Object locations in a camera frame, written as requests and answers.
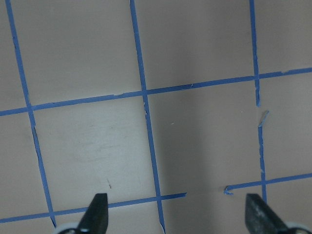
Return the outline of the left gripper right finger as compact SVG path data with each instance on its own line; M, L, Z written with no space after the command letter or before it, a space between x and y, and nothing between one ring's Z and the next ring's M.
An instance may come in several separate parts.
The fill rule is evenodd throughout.
M246 194L245 225L250 234L291 234L290 228L258 194Z

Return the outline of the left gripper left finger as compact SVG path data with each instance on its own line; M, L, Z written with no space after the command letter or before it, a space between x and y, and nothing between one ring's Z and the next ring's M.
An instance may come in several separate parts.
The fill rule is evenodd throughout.
M79 234L105 234L108 228L108 196L106 193L96 194L77 230Z

